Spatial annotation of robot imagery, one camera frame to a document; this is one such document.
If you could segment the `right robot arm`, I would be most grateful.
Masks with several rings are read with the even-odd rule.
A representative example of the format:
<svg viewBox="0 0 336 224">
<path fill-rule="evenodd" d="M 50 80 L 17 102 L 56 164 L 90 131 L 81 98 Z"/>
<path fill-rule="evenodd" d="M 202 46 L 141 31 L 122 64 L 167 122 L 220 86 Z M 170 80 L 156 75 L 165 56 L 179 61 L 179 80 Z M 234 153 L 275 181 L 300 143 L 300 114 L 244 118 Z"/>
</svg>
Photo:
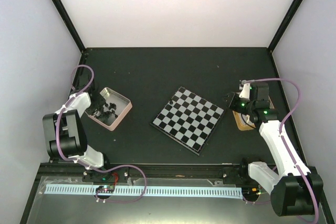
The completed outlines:
<svg viewBox="0 0 336 224">
<path fill-rule="evenodd" d="M 276 215 L 313 215 L 312 223 L 319 221 L 319 203 L 323 180 L 301 160 L 285 129 L 285 122 L 294 109 L 282 119 L 271 108 L 268 79 L 243 80 L 240 92 L 230 92 L 224 97 L 228 109 L 249 117 L 266 142 L 275 161 L 274 172 L 265 162 L 251 162 L 238 171 L 239 179 L 250 184 L 256 181 L 270 196 Z"/>
</svg>

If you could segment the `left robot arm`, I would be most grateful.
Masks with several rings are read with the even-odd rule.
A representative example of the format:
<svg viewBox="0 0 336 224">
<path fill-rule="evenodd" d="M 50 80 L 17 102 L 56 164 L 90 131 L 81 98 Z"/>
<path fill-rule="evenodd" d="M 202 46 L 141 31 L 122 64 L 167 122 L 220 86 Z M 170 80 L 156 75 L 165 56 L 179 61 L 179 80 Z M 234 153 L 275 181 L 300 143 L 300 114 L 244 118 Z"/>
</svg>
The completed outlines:
<svg viewBox="0 0 336 224">
<path fill-rule="evenodd" d="M 108 181 L 113 169 L 106 154 L 88 145 L 81 121 L 84 113 L 92 115 L 102 109 L 103 97 L 96 88 L 80 93 L 75 90 L 56 112 L 43 117 L 46 150 L 51 160 L 63 159 L 82 164 L 102 182 Z"/>
</svg>

